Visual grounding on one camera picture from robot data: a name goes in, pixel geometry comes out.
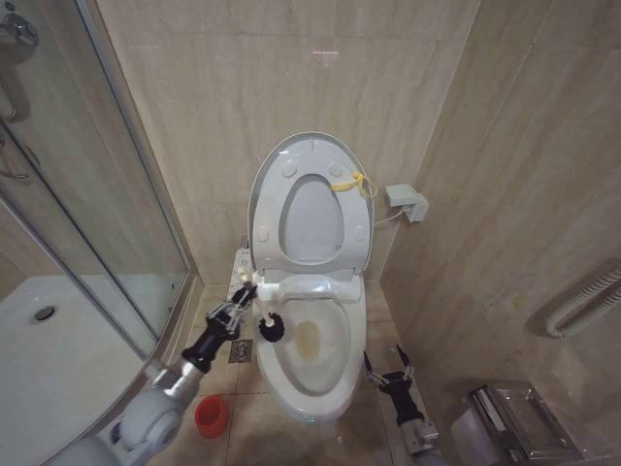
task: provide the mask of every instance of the shower faucet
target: shower faucet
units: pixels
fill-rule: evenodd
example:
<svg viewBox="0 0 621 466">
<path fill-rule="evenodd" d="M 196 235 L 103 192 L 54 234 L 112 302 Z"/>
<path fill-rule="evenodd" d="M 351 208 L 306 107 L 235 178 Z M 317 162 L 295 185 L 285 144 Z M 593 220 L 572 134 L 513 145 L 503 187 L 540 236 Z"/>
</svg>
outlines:
<svg viewBox="0 0 621 466">
<path fill-rule="evenodd" d="M 16 66 L 30 58 L 39 45 L 39 31 L 24 17 L 7 13 L 0 22 L 0 88 L 10 109 L 2 117 L 9 122 L 30 115 L 30 102 L 16 72 Z"/>
</svg>

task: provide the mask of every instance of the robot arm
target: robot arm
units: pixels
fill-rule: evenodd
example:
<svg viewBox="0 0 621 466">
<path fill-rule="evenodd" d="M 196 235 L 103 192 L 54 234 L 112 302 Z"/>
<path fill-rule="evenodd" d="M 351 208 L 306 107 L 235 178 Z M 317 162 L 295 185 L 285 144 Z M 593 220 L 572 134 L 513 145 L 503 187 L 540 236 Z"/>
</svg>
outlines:
<svg viewBox="0 0 621 466">
<path fill-rule="evenodd" d="M 401 429 L 406 452 L 413 464 L 419 466 L 447 466 L 437 455 L 439 433 L 434 423 L 418 410 L 411 398 L 409 389 L 413 384 L 414 368 L 409 363 L 408 355 L 397 345 L 397 352 L 404 363 L 404 370 L 380 375 L 373 372 L 371 361 L 365 353 L 367 380 L 390 396 L 397 412 L 397 425 Z"/>
<path fill-rule="evenodd" d="M 143 466 L 177 436 L 183 412 L 212 367 L 220 347 L 237 340 L 256 285 L 246 281 L 231 298 L 210 311 L 207 329 L 180 358 L 165 367 L 101 432 L 84 437 L 50 466 Z"/>
</svg>

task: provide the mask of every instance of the marble wall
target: marble wall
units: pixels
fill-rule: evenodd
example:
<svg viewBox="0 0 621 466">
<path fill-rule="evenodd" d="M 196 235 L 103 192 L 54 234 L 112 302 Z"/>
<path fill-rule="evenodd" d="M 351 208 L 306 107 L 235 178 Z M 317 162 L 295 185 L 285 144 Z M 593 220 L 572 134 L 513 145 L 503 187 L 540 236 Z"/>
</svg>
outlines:
<svg viewBox="0 0 621 466">
<path fill-rule="evenodd" d="M 381 277 L 447 451 L 452 407 L 488 379 L 533 383 L 585 456 L 621 450 L 621 313 L 542 331 L 621 254 L 620 18 L 620 1 L 480 5 L 416 178 L 431 209 Z"/>
<path fill-rule="evenodd" d="M 0 301 L 30 277 L 61 273 L 5 206 L 0 204 Z"/>
<path fill-rule="evenodd" d="M 0 54 L 3 77 L 13 76 L 30 103 L 24 120 L 8 123 L 12 133 L 111 270 L 183 272 L 185 265 L 76 3 L 25 0 L 17 12 L 35 25 L 40 40 L 27 59 L 15 62 L 9 49 Z M 7 141 L 0 164 L 32 173 Z M 68 241 L 65 220 L 49 211 L 50 194 L 38 177 L 3 185 L 31 221 L 45 226 L 41 231 L 52 247 L 62 250 Z M 99 264 L 93 266 L 90 253 L 81 256 L 80 249 L 71 253 L 70 265 L 80 273 L 97 273 Z"/>
<path fill-rule="evenodd" d="M 98 0 L 205 284 L 228 283 L 256 171 L 331 133 L 376 185 L 418 172 L 478 0 Z M 377 198 L 377 217 L 388 214 Z M 379 228 L 368 278 L 396 224 Z"/>
</svg>

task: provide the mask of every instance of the tiled floor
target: tiled floor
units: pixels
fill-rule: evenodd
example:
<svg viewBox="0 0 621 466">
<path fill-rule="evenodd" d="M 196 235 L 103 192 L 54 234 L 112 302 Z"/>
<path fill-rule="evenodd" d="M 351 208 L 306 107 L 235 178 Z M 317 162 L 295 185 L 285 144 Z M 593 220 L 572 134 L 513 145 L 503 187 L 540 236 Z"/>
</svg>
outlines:
<svg viewBox="0 0 621 466">
<path fill-rule="evenodd" d="M 227 286 L 208 286 L 201 299 L 194 342 L 205 328 L 205 312 L 226 297 Z M 378 283 L 366 283 L 367 353 L 380 372 L 403 366 L 394 353 L 397 329 Z M 254 338 L 246 323 L 242 338 Z M 255 351 L 249 363 L 229 364 L 228 344 L 185 414 L 172 445 L 149 465 L 411 465 L 401 445 L 390 400 L 361 381 L 347 412 L 337 421 L 307 425 L 288 418 L 263 383 Z M 227 431 L 214 440 L 200 437 L 194 408 L 206 395 L 221 395 L 231 412 Z"/>
</svg>

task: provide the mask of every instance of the glass shower door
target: glass shower door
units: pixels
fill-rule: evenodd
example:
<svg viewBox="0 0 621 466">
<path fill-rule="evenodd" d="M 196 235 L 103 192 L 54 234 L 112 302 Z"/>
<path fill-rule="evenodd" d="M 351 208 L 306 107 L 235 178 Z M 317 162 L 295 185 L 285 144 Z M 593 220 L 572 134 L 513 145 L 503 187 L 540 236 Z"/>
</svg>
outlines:
<svg viewBox="0 0 621 466">
<path fill-rule="evenodd" d="M 101 314 L 109 318 L 111 325 L 134 352 L 141 358 L 147 357 L 155 349 L 156 338 L 122 290 L 115 286 L 80 230 L 66 215 L 62 205 L 32 169 L 3 126 L 0 126 L 0 170 L 5 174 L 22 177 L 0 176 L 2 202 L 15 215 L 20 216 L 32 234 L 38 235 L 45 242 L 54 254 L 53 259 L 57 260 L 58 267 L 66 268 L 59 274 L 67 273 L 79 282 L 96 300 Z"/>
<path fill-rule="evenodd" d="M 25 0 L 8 14 L 36 38 L 0 45 L 6 128 L 102 264 L 103 273 L 83 270 L 84 281 L 103 289 L 112 280 L 158 338 L 188 266 L 82 17 L 73 0 Z M 28 195 L 18 198 L 26 209 Z"/>
<path fill-rule="evenodd" d="M 0 179 L 0 463 L 12 466 L 44 463 L 134 380 L 144 362 L 130 333 L 144 351 L 154 346 L 131 313 L 115 310 L 127 331 L 115 328 L 6 203 L 7 184 L 36 182 Z M 85 265 L 87 246 L 71 225 L 52 228 Z"/>
</svg>

